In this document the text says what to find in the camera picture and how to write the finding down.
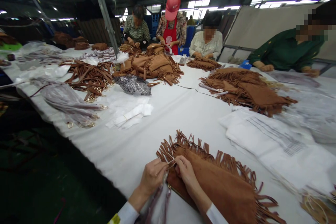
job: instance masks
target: red apron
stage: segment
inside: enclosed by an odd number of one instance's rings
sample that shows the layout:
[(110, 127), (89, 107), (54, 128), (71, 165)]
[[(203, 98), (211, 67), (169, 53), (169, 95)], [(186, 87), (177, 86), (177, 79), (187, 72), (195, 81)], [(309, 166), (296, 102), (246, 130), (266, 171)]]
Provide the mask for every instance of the red apron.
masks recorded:
[[(168, 29), (169, 21), (167, 20), (167, 27), (166, 27), (166, 29), (165, 29), (165, 31), (163, 33), (163, 38), (164, 38), (166, 44), (169, 44), (169, 43), (177, 40), (176, 24), (177, 24), (177, 16), (175, 18), (174, 28), (173, 29)], [(171, 48), (171, 50), (172, 50), (172, 53), (174, 55), (178, 55), (179, 54), (179, 52), (178, 52), (179, 51), (178, 45), (173, 45), (172, 48)]]

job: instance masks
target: fringe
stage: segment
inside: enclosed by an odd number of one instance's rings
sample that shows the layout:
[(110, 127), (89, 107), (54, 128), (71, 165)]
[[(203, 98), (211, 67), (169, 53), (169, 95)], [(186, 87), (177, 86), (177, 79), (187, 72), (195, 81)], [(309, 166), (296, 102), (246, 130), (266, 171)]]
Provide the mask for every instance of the fringe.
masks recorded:
[(218, 167), (221, 167), (231, 174), (241, 178), (243, 181), (250, 184), (254, 188), (255, 204), (257, 207), (255, 217), (256, 223), (264, 224), (268, 223), (267, 219), (273, 219), (280, 224), (286, 224), (286, 221), (281, 219), (277, 212), (269, 211), (269, 207), (278, 206), (278, 203), (275, 199), (269, 196), (259, 194), (264, 183), (262, 182), (260, 188), (257, 188), (257, 177), (254, 171), (252, 171), (246, 165), (242, 165), (239, 161), (236, 161), (234, 157), (230, 156), (229, 154), (223, 153), (222, 151), (218, 151), (216, 158), (214, 158), (211, 154), (209, 154), (209, 145), (207, 143), (204, 143), (202, 148), (201, 139), (198, 139), (198, 143), (195, 144), (195, 137), (192, 134), (190, 134), (189, 138), (187, 139), (187, 137), (180, 130), (177, 130), (176, 132), (177, 134), (175, 140), (173, 141), (171, 136), (169, 136), (169, 143), (166, 139), (164, 139), (161, 143), (159, 151), (156, 152), (156, 155), (162, 162), (169, 162), (173, 160), (171, 156), (175, 157), (178, 147), (188, 149), (189, 151), (197, 154), (203, 160), (206, 160)]

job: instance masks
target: white sleeve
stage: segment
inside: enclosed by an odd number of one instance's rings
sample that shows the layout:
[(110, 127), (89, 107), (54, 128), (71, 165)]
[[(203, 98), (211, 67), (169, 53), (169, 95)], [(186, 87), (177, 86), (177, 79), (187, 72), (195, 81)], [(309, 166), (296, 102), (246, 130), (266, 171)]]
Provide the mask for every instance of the white sleeve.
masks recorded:
[(206, 213), (212, 224), (228, 224), (223, 215), (218, 211), (217, 207), (212, 203)]
[(135, 220), (139, 216), (139, 213), (127, 201), (125, 205), (119, 210), (118, 216), (120, 218), (120, 224), (134, 224)]

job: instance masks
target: metal pole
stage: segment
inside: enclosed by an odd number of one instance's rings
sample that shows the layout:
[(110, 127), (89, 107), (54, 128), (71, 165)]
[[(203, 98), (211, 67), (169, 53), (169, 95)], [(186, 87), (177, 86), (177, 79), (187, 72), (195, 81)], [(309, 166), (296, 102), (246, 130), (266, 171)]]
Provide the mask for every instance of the metal pole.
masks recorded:
[(105, 21), (105, 27), (106, 27), (108, 36), (110, 38), (113, 50), (115, 52), (115, 56), (117, 57), (117, 54), (119, 53), (119, 48), (118, 48), (118, 44), (115, 38), (115, 31), (113, 30), (111, 19), (107, 11), (105, 0), (98, 0), (98, 3), (99, 3), (99, 7), (103, 15), (104, 21)]
[(50, 18), (47, 17), (47, 15), (44, 13), (41, 6), (39, 5), (39, 3), (36, 0), (33, 0), (33, 2), (36, 5), (36, 7), (38, 8), (38, 10), (41, 12), (42, 16), (44, 17), (44, 21), (50, 26), (50, 29), (53, 31), (53, 33), (55, 33), (55, 29), (54, 29), (53, 25), (51, 24)]

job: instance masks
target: red cap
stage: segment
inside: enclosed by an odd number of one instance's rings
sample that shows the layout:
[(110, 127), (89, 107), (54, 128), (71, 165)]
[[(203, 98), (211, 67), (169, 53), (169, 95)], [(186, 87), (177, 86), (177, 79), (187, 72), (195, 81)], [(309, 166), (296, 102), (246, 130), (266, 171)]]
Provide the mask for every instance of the red cap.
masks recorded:
[(179, 11), (181, 0), (167, 0), (166, 13), (164, 16), (168, 21), (172, 21), (176, 18)]

